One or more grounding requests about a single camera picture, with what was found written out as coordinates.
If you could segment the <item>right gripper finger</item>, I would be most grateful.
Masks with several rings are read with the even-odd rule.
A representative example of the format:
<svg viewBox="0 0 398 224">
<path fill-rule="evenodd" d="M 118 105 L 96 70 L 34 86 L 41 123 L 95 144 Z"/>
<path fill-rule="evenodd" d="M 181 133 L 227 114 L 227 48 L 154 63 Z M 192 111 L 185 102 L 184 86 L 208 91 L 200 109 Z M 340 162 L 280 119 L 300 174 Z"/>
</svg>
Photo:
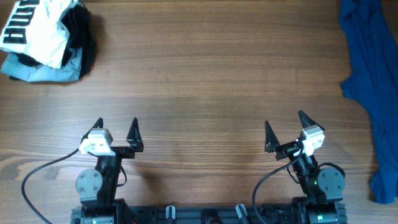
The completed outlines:
<svg viewBox="0 0 398 224">
<path fill-rule="evenodd" d="M 318 124 L 316 121 L 311 119 L 303 110 L 298 111 L 298 116 L 300 118 L 300 122 L 303 128 L 308 128 L 314 125 L 317 125 L 319 128 L 324 130 L 324 127 Z"/>
<path fill-rule="evenodd" d="M 265 122 L 265 132 L 265 151 L 276 152 L 280 146 L 280 142 L 268 121 Z"/>
</svg>

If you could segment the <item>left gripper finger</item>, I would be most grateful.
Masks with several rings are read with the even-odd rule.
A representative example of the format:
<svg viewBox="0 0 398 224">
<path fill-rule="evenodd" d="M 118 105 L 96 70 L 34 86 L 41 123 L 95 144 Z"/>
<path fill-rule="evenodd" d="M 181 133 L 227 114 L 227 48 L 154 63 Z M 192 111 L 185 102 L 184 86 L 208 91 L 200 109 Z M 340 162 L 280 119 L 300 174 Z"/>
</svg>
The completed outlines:
<svg viewBox="0 0 398 224">
<path fill-rule="evenodd" d="M 138 119 L 134 117 L 131 126 L 129 128 L 129 132 L 126 137 L 126 141 L 130 144 L 131 147 L 142 147 L 143 141 L 141 138 L 141 134 L 139 131 Z"/>
<path fill-rule="evenodd" d="M 92 129 L 94 128 L 103 128 L 103 118 L 99 117 L 94 125 L 92 126 Z"/>
</svg>

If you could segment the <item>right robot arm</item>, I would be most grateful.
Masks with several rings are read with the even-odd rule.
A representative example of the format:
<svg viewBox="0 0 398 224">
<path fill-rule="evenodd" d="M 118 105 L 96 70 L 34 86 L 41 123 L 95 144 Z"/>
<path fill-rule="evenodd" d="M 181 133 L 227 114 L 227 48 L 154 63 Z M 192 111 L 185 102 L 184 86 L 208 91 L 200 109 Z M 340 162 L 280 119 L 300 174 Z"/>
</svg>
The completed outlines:
<svg viewBox="0 0 398 224">
<path fill-rule="evenodd" d="M 324 128 L 298 111 L 302 124 L 296 140 L 281 144 L 268 121 L 265 122 L 265 152 L 275 153 L 279 161 L 288 159 L 285 169 L 292 168 L 290 176 L 300 185 L 303 197 L 294 197 L 291 204 L 273 208 L 285 223 L 344 223 L 345 207 L 340 204 L 345 187 L 345 172 L 331 162 L 319 164 L 315 150 L 321 148 L 325 139 Z"/>
</svg>

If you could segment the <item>blue t-shirt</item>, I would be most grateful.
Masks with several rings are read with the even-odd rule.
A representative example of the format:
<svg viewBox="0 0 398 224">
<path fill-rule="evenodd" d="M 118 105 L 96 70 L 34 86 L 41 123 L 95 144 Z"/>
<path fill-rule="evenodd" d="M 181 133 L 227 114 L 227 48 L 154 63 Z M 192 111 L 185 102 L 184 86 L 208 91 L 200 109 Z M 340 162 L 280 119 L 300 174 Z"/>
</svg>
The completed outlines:
<svg viewBox="0 0 398 224">
<path fill-rule="evenodd" d="M 378 169 L 371 178 L 377 203 L 397 197 L 397 44 L 380 1 L 342 0 L 340 26 L 349 48 L 352 74 L 343 94 L 369 113 Z"/>
</svg>

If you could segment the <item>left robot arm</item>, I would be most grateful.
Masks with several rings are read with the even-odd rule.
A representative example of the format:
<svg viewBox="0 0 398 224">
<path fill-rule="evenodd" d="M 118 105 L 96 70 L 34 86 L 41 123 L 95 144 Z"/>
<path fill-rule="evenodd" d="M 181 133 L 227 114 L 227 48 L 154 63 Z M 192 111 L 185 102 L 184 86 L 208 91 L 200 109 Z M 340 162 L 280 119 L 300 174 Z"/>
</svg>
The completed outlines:
<svg viewBox="0 0 398 224">
<path fill-rule="evenodd" d="M 103 127 L 99 118 L 93 127 L 83 135 L 78 150 L 97 158 L 96 166 L 81 172 L 75 182 L 80 195 L 81 208 L 71 214 L 71 222 L 94 223 L 137 223 L 138 219 L 124 199 L 116 199 L 116 190 L 123 159 L 135 158 L 135 153 L 144 150 L 137 118 L 134 118 L 126 137 L 127 146 L 112 146 L 113 137 Z"/>
</svg>

